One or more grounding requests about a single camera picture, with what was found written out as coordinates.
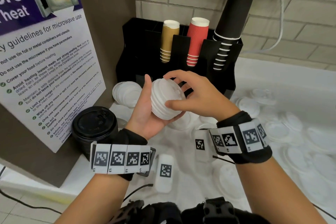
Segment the left hand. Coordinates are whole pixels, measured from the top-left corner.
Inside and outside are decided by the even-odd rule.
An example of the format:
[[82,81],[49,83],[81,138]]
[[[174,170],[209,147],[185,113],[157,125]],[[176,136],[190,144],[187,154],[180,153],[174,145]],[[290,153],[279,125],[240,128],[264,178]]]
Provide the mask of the left hand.
[[159,133],[166,125],[179,119],[185,112],[171,120],[162,120],[152,113],[152,81],[148,74],[145,74],[145,84],[142,88],[139,100],[133,110],[132,116],[126,125],[126,129],[137,133],[149,140]]

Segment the forearm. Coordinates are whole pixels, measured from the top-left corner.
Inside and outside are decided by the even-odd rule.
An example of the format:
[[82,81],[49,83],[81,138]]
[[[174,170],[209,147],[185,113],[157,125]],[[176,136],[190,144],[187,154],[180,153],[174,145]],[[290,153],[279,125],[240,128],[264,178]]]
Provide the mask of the forearm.
[[128,185],[119,175],[96,174],[55,224],[106,224],[120,209]]
[[274,158],[236,167],[253,213],[272,224],[326,223]]

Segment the sign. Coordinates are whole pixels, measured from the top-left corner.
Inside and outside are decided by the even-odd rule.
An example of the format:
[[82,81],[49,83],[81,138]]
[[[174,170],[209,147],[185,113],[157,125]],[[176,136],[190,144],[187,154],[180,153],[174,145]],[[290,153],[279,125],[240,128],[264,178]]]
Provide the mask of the sign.
[[80,0],[0,0],[0,103],[53,152],[105,89]]

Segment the hand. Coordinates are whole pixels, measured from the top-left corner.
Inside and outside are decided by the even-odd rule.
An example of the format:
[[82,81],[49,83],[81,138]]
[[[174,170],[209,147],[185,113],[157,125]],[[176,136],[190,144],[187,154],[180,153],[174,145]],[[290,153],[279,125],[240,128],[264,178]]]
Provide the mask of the hand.
[[145,74],[145,84],[142,88],[139,100],[133,110],[132,116],[126,125],[126,129],[137,133],[149,140],[159,133],[166,125],[179,119],[185,112],[171,120],[162,120],[152,113],[152,81],[148,74]]
[[240,112],[239,108],[221,94],[206,77],[191,71],[175,70],[166,73],[163,78],[175,78],[174,82],[177,84],[187,82],[181,89],[186,91],[192,88],[194,91],[186,100],[167,101],[166,107],[170,109],[190,111],[200,116],[213,117],[218,121]]

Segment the black wrist strap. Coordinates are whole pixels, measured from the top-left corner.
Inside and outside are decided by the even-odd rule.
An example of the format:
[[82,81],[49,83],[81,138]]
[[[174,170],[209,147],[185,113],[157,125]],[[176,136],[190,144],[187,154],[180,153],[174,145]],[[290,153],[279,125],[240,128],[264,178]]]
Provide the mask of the black wrist strap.
[[[241,131],[238,125],[247,123],[250,121],[252,121],[252,118],[249,116],[249,114],[247,112],[241,111],[235,114],[234,116],[217,123],[217,128],[233,127],[235,134],[240,135],[240,136],[237,136],[237,141],[241,148],[241,153],[236,153],[236,154],[234,153],[225,154],[222,152],[218,152],[216,148],[216,151],[219,155],[228,155],[236,164],[263,163],[272,157],[272,150],[270,146],[268,145],[267,146],[264,145],[263,149],[260,149],[260,150],[251,151],[251,152],[247,151],[246,145],[243,141],[243,138],[241,137]],[[263,131],[263,129],[262,129],[262,132],[263,132],[264,137],[260,136],[260,134],[259,134],[259,137],[260,137],[260,140],[263,141],[263,139],[266,137],[266,134]]]
[[[117,136],[113,139],[113,144],[147,145],[148,141],[144,137],[126,128],[123,128],[122,130],[119,131]],[[119,174],[120,177],[128,181],[132,180],[133,175],[134,174]]]

